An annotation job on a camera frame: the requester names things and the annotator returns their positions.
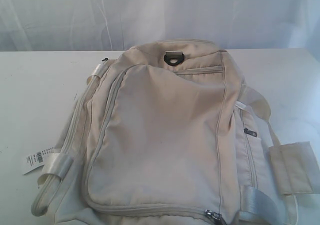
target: barcode label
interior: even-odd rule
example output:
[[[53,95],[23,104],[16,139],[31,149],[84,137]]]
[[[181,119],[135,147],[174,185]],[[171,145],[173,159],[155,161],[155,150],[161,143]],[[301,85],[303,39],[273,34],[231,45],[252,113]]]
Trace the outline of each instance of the barcode label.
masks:
[[[28,172],[41,167],[45,164],[47,157],[54,152],[53,147],[46,148],[42,151],[37,151],[31,155],[28,155],[22,160],[22,174],[27,174]]]
[[[44,161],[44,159],[42,158],[41,152],[37,152],[36,157],[38,158],[39,163],[42,163]]]

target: white wall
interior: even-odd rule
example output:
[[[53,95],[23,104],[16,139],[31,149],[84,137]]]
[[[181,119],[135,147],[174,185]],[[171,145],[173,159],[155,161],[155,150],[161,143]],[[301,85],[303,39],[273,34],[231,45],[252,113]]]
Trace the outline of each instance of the white wall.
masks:
[[[307,47],[320,59],[320,0],[0,0],[0,51],[124,50],[175,38]]]

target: metal zipper pull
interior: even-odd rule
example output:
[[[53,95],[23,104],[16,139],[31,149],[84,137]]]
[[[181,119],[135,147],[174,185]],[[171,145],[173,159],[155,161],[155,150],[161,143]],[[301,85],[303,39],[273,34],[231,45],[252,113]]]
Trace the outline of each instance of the metal zipper pull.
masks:
[[[255,132],[255,131],[251,131],[251,130],[249,130],[248,128],[245,128],[244,129],[244,133],[245,134],[249,134],[249,135],[251,135],[251,136],[253,136],[253,137],[257,137],[257,133]]]
[[[227,225],[226,221],[220,213],[213,212],[211,210],[205,210],[205,216],[214,222],[215,225]]]

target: canvas bag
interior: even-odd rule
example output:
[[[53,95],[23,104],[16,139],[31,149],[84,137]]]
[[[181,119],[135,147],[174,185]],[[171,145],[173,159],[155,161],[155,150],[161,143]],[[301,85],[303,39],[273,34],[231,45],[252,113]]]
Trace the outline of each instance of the canvas bag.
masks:
[[[38,180],[35,216],[61,225],[282,223],[270,108],[225,50],[200,40],[132,47],[87,82]]]

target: white table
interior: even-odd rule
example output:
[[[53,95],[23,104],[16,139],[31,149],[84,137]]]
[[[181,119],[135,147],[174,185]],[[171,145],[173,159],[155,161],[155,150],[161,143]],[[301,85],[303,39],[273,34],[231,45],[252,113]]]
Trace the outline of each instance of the white table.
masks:
[[[282,143],[311,141],[320,161],[320,64],[303,48],[229,50],[247,83],[269,101]],[[54,146],[86,78],[121,51],[0,52],[0,224],[42,225],[30,207],[40,169],[21,160]],[[320,221],[320,195],[298,196],[299,224]]]

